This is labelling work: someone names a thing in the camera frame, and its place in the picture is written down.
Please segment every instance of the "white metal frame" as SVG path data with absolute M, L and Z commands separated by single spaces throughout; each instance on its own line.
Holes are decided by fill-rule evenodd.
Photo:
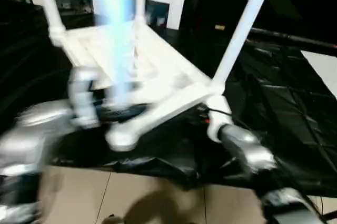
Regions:
M 152 89 L 148 88 L 151 84 L 144 82 L 144 88 L 140 90 L 140 96 L 151 97 L 155 96 L 156 93 L 164 93 L 165 86 L 171 86 L 172 88 L 167 95 L 154 99 L 151 102 L 151 107 L 145 113 L 125 123 L 114 124 L 112 130 L 106 135 L 110 146 L 119 151 L 130 150 L 136 145 L 141 135 L 201 102 L 206 102 L 211 108 L 230 113 L 226 99 L 222 96 L 225 81 L 263 1 L 249 0 L 219 68 L 214 78 L 210 79 L 145 24 L 143 18 L 144 0 L 137 0 L 136 50 L 140 60 L 150 62 L 157 70 L 155 79 L 159 80 L 152 85 Z M 97 63 L 95 52 L 97 52 L 97 55 L 101 53 L 94 50 L 94 53 L 89 55 L 80 39 L 83 36 L 103 39 L 104 37 L 100 35 L 100 32 L 102 32 L 104 26 L 65 31 L 55 1 L 44 0 L 44 8 L 50 25 L 52 41 L 55 45 L 64 48 L 74 66 L 100 67 L 107 76 L 110 76 L 109 71 L 104 70 L 105 63 Z M 231 123 L 231 119 L 216 112 L 211 112 L 210 117 L 212 120 L 207 133 L 212 140 L 218 141 L 219 127 L 225 123 Z

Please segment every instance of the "robotic claw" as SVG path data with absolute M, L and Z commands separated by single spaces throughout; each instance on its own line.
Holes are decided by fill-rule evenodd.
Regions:
M 70 93 L 76 95 L 78 92 L 78 95 L 87 97 L 88 93 L 81 86 L 89 88 L 90 82 L 90 79 L 72 82 Z M 93 122 L 92 118 L 81 118 L 78 104 L 70 103 L 68 100 L 58 100 L 35 105 L 20 114 L 15 127 L 1 137 L 0 223 L 40 223 L 43 206 L 39 202 L 38 192 L 53 150 L 63 136 L 79 130 L 79 125 L 84 125 L 84 121 L 88 124 Z M 209 112 L 209 135 L 212 131 L 216 132 L 218 142 L 239 161 L 261 201 L 266 222 L 327 223 L 305 197 L 285 186 L 287 183 L 280 179 L 280 169 L 273 155 L 260 144 L 257 137 L 230 123 L 220 125 L 219 116 L 224 116 L 221 112 L 225 111 L 221 107 L 210 107 L 211 103 L 206 103 L 212 109 Z M 97 111 L 98 119 L 112 118 L 105 114 L 106 110 L 98 109 L 97 105 L 91 103 L 90 106 L 92 111 Z M 132 116 L 137 116 L 137 113 L 128 111 L 127 117 Z

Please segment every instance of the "black cable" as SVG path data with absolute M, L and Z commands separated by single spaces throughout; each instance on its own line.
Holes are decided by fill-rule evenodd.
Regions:
M 236 121 L 239 124 L 241 124 L 243 127 L 245 127 L 246 129 L 248 129 L 249 131 L 253 131 L 246 123 L 244 123 L 242 120 L 238 119 L 236 116 L 234 116 L 230 113 L 227 113 L 227 112 L 224 112 L 224 111 L 221 111 L 221 110 L 217 110 L 217 109 L 212 109 L 212 108 L 209 108 L 209 111 L 218 112 L 220 114 L 228 115 L 228 116 L 232 117 L 234 122 Z
M 324 213 L 324 204 L 323 204 L 323 198 L 321 196 L 321 215 Z

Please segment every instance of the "beige floor tile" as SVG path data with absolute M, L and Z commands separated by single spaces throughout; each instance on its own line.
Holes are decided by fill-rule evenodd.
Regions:
M 205 187 L 207 224 L 263 224 L 253 191 L 228 186 Z
M 316 205 L 319 211 L 322 211 L 321 198 L 316 197 Z M 337 210 L 337 199 L 336 198 L 325 198 L 323 197 L 323 213 L 328 213 Z M 337 219 L 330 220 L 329 224 L 337 224 Z
M 51 167 L 42 193 L 47 211 L 44 223 L 94 224 L 109 175 L 95 170 Z
M 205 224 L 204 190 L 181 191 L 165 179 L 111 173 L 96 224 L 111 215 L 127 224 Z

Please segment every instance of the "black plastic sheet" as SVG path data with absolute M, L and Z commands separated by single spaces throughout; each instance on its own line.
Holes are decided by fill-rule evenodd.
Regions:
M 0 131 L 28 106 L 66 98 L 71 70 L 49 41 L 41 7 L 0 1 Z M 92 26 L 92 15 L 64 18 L 67 28 Z M 160 35 L 212 76 L 226 48 L 177 32 Z M 308 194 L 337 197 L 337 102 L 303 55 L 282 45 L 247 44 L 226 84 L 235 117 L 256 132 L 284 170 Z M 113 152 L 105 128 L 62 140 L 55 165 L 165 177 L 191 189 L 203 183 L 249 187 L 221 145 L 206 136 L 204 117 L 191 109 L 143 136 L 130 152 Z

